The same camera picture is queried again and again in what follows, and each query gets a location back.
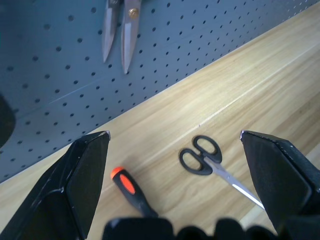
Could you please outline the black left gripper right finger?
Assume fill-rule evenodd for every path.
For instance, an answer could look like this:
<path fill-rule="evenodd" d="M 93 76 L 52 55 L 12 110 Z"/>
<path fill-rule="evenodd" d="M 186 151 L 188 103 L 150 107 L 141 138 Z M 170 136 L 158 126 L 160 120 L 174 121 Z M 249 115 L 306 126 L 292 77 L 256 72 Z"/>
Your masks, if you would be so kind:
<path fill-rule="evenodd" d="M 320 238 L 320 171 L 290 141 L 240 134 L 254 188 L 282 240 Z"/>

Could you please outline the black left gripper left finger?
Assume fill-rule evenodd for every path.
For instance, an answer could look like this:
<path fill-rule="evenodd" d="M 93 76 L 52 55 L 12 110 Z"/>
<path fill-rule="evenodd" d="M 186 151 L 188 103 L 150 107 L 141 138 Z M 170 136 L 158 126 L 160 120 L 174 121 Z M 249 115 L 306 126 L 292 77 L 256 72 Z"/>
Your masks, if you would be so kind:
<path fill-rule="evenodd" d="M 100 199 L 111 135 L 74 141 L 46 170 L 0 234 L 2 240 L 85 240 Z"/>

